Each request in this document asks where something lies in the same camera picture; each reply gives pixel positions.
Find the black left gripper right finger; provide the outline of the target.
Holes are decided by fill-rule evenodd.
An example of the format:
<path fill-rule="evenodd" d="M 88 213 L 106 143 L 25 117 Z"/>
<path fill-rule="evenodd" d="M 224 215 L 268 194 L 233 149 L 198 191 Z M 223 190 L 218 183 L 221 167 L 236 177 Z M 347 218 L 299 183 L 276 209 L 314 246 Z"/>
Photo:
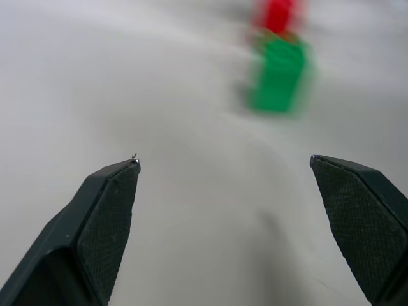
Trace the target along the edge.
<path fill-rule="evenodd" d="M 408 306 L 408 198 L 380 171 L 313 155 L 333 237 L 372 306 Z"/>

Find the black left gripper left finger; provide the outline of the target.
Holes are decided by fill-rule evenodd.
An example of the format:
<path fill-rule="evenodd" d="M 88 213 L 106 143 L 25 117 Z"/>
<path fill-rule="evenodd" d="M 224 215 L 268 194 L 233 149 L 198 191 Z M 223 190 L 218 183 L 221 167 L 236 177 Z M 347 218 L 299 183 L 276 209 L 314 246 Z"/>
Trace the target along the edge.
<path fill-rule="evenodd" d="M 108 306 L 140 170 L 133 156 L 90 174 L 0 289 L 0 306 Z"/>

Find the green cube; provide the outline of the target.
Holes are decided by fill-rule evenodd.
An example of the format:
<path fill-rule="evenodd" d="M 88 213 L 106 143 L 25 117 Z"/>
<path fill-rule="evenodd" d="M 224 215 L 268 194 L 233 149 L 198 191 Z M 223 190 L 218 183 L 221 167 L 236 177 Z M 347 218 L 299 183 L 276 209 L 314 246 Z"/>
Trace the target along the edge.
<path fill-rule="evenodd" d="M 299 36 L 273 36 L 257 44 L 244 106 L 260 113 L 291 113 L 309 98 L 316 65 Z"/>

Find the red cube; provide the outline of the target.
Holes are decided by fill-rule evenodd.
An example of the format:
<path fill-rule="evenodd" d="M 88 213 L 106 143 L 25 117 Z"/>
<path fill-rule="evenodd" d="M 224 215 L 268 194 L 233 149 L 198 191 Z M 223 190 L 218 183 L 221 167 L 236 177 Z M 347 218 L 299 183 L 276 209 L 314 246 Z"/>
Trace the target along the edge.
<path fill-rule="evenodd" d="M 250 23 L 254 34 L 298 34 L 307 23 L 309 0 L 254 0 Z"/>

